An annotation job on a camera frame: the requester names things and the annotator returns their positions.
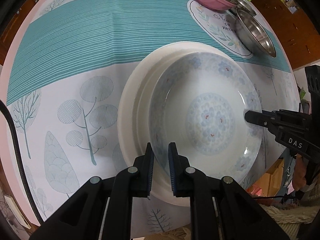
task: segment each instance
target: blue flower pattern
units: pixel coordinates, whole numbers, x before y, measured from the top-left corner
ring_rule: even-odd
[[[216,115],[216,124],[221,131],[226,130],[226,121],[226,116],[223,115],[220,111],[218,111]]]
[[[236,168],[238,171],[245,170],[248,164],[251,162],[251,158],[249,157],[241,157],[236,162]]]
[[[226,76],[226,77],[230,77],[232,76],[233,73],[233,69],[229,64],[226,64],[225,62],[221,62],[218,64],[219,66],[219,73]]]
[[[201,60],[199,57],[194,57],[193,59],[189,60],[189,63],[195,68],[199,68],[201,66]]]
[[[214,93],[197,96],[191,103],[186,120],[187,136],[202,154],[223,151],[235,131],[233,110],[225,98]]]
[[[244,81],[243,78],[239,78],[238,80],[239,80],[239,82],[240,82],[241,84],[245,85],[245,81]]]
[[[215,142],[215,140],[219,139],[221,136],[221,133],[217,128],[207,128],[203,131],[202,135],[210,142]]]
[[[246,96],[245,96],[245,100],[246,100],[246,103],[249,107],[249,109],[256,109],[257,107],[257,95],[254,95],[252,92],[248,93]]]
[[[201,114],[203,121],[201,122],[202,126],[207,126],[210,125],[210,123],[213,122],[213,117],[214,117],[214,109],[213,107],[210,107],[209,109],[205,109],[202,114]]]
[[[157,85],[158,89],[155,89],[153,97],[165,98],[169,89],[177,83],[177,81],[183,78],[186,73],[193,70],[214,72],[222,79],[228,78],[235,86],[241,89],[246,109],[261,111],[259,98],[255,94],[256,91],[245,73],[241,71],[241,69],[235,67],[232,61],[229,61],[220,55],[206,52],[188,54],[173,63],[172,67],[169,67],[159,79]],[[213,100],[212,95],[208,94],[206,94],[202,100],[198,98],[198,100],[194,100],[191,104],[193,104],[193,107],[189,107],[189,115],[187,115],[186,118],[186,130],[190,143],[199,150],[197,154],[219,154],[232,141],[232,136],[231,138],[228,137],[229,135],[232,135],[229,131],[235,130],[235,122],[228,114],[227,104],[222,101],[219,102],[219,100]],[[163,130],[164,107],[165,103],[160,105],[151,104],[150,113],[153,114],[149,117],[149,127],[150,133],[153,135],[151,144],[153,145],[152,147],[155,146],[154,149],[156,149],[155,157],[161,160],[160,165],[168,173],[167,156],[158,156],[158,154],[164,155],[164,153],[167,153],[168,147],[165,132]],[[252,145],[254,138],[260,136],[260,131],[253,129],[250,126],[246,133],[247,145]],[[234,160],[235,166],[229,172],[236,172],[238,176],[245,176],[245,173],[249,171],[250,165],[253,164],[254,161],[252,153],[254,154],[255,151],[258,152],[259,147],[257,149],[251,148],[251,153],[249,154],[248,152],[247,157],[244,158],[244,155],[241,155],[240,158]]]

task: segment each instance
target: tree pattern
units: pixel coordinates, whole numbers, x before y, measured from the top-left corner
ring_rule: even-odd
[[[53,0],[44,10],[40,13],[40,16],[45,15],[46,13],[58,8],[65,3],[66,0]]]
[[[277,96],[277,91],[276,91],[275,83],[274,83],[274,81],[273,81],[273,80],[274,80],[274,77],[275,77],[275,75],[274,75],[274,73],[273,73],[273,68],[264,66],[264,67],[262,67],[262,70],[263,70],[263,72],[267,75],[267,78],[270,78],[270,79],[271,79],[272,84],[273,84],[273,87],[274,87],[275,92],[276,92],[276,96]]]
[[[88,150],[93,165],[97,165],[94,154],[107,145],[107,139],[103,135],[97,133],[101,129],[106,129],[114,125],[118,117],[118,109],[115,106],[101,105],[95,108],[95,105],[97,102],[108,98],[112,91],[113,82],[110,78],[95,76],[85,81],[80,88],[81,98],[88,103],[92,103],[89,112],[85,113],[81,104],[75,99],[63,102],[58,109],[58,119],[60,122],[64,124],[74,123],[78,128],[81,128],[84,131],[85,135],[78,130],[68,132],[66,141],[70,146]],[[82,116],[84,125],[75,123],[80,116]],[[89,131],[91,128],[88,123],[95,128],[95,131]],[[84,137],[87,139],[89,148],[81,146]]]
[[[60,193],[67,194],[68,198],[69,194],[79,189],[76,173],[61,145],[50,131],[45,137],[44,171],[50,186]]]
[[[33,176],[31,170],[28,166],[24,166],[24,171],[26,174],[27,182],[29,185],[29,189],[32,195],[32,198],[37,206],[37,208],[43,213],[43,215],[47,218],[46,212],[53,211],[53,207],[50,203],[47,203],[47,196],[44,193],[42,188],[38,188],[36,190],[36,184],[33,180]]]
[[[292,92],[292,83],[291,83],[291,80],[292,80],[292,77],[291,77],[291,73],[286,73],[284,75],[284,78],[286,79],[286,87],[289,87],[291,92]]]
[[[165,213],[161,213],[160,209],[156,211],[151,209],[148,217],[148,225],[150,226],[151,232],[165,232],[171,229],[172,223],[170,222],[171,217],[166,216]]]
[[[112,162],[113,162],[113,165],[115,166],[115,169],[117,172],[120,172],[120,171],[128,168],[128,165],[124,161],[119,143],[117,143],[116,146],[113,148]]]
[[[287,95],[287,89],[286,89],[286,85],[285,84],[282,84],[283,85],[283,88],[284,88],[284,92],[285,92],[285,97],[287,98],[288,95]]]
[[[260,94],[260,90],[257,89],[257,85],[254,84],[254,88],[258,94],[260,103],[261,103],[261,109],[263,110],[263,105],[262,105],[262,97]],[[263,128],[262,129],[262,141],[261,141],[261,147],[260,150],[262,151],[262,158],[264,161],[264,168],[267,168],[267,155],[269,154],[269,141],[268,141],[268,129],[267,128]]]
[[[16,130],[24,134],[28,157],[31,159],[27,130],[32,125],[40,106],[41,89],[26,94],[12,103],[12,119]]]
[[[250,187],[254,182],[254,174],[248,174],[244,180],[240,183],[240,186],[244,189]]]

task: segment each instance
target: cardboard box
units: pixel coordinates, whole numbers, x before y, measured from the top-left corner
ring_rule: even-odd
[[[263,176],[255,182],[262,189],[261,196],[275,196],[281,188],[284,159],[278,159]]]

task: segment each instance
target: teal striped pattern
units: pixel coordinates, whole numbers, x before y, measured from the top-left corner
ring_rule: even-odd
[[[141,61],[153,50],[177,41],[202,42],[236,61],[290,71],[280,48],[275,59],[243,59],[225,49],[193,20],[188,1],[74,0],[48,12],[29,25],[21,41],[7,104],[69,76]]]

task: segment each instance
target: floral bowl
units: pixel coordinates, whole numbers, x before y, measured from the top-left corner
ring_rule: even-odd
[[[252,167],[262,128],[244,119],[261,112],[257,92],[235,62],[209,52],[175,61],[158,79],[151,97],[149,135],[159,165],[169,175],[168,144],[206,175],[240,182]]]

